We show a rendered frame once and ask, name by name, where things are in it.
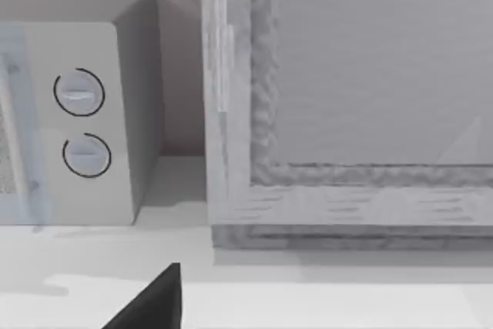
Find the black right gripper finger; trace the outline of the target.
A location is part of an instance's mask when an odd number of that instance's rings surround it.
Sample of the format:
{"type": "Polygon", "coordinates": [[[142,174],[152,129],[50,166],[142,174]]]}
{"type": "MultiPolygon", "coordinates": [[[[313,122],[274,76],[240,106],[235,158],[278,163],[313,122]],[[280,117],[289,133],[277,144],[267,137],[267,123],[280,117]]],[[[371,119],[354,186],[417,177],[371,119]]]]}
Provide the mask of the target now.
{"type": "Polygon", "coordinates": [[[180,263],[170,264],[101,329],[182,329],[180,263]]]}

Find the pale grey microwave knob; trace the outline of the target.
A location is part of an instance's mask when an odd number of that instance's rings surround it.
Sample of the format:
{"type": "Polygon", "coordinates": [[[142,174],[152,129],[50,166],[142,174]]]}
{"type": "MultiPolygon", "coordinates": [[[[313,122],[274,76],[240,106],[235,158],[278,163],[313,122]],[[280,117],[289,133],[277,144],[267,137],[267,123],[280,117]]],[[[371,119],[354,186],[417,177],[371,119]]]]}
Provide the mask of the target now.
{"type": "Polygon", "coordinates": [[[91,133],[67,139],[62,146],[62,159],[75,175],[95,179],[108,171],[112,153],[108,144],[91,133]]]}
{"type": "Polygon", "coordinates": [[[59,107],[75,117],[95,115],[106,99],[106,92],[99,77],[83,68],[57,76],[52,90],[59,107]]]}

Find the pale microwave oven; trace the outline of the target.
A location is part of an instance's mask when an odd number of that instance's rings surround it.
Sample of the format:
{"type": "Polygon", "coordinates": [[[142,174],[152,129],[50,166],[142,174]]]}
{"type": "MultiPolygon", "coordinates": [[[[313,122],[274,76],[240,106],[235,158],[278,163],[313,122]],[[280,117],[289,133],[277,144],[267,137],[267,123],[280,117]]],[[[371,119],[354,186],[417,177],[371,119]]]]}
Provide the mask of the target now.
{"type": "MultiPolygon", "coordinates": [[[[0,22],[25,26],[48,174],[46,226],[126,226],[134,222],[163,144],[163,85],[157,0],[0,0],[0,22]],[[63,111],[55,78],[83,68],[106,99],[89,117],[63,111]],[[109,146],[112,164],[95,179],[62,159],[67,139],[83,133],[109,146]]],[[[12,191],[0,126],[0,196],[12,191]]]]}

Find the pale blue microwave door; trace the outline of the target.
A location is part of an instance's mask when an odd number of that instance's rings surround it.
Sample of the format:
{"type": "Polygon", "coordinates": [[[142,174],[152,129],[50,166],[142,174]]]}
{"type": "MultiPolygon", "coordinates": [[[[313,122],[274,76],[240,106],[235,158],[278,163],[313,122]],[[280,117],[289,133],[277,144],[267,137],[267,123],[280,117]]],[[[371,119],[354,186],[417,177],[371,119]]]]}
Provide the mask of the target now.
{"type": "Polygon", "coordinates": [[[43,227],[51,216],[48,174],[27,34],[21,23],[0,22],[0,122],[13,185],[12,191],[0,196],[7,206],[0,221],[43,227]]]}

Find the grey wooden open cabinet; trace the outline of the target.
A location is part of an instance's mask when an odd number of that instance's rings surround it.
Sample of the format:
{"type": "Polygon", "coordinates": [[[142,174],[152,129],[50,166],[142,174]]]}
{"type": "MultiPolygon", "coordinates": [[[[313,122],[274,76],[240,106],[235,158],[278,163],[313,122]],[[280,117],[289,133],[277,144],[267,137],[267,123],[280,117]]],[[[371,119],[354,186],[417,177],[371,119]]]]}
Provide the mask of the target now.
{"type": "Polygon", "coordinates": [[[221,249],[493,250],[493,0],[202,0],[221,249]]]}

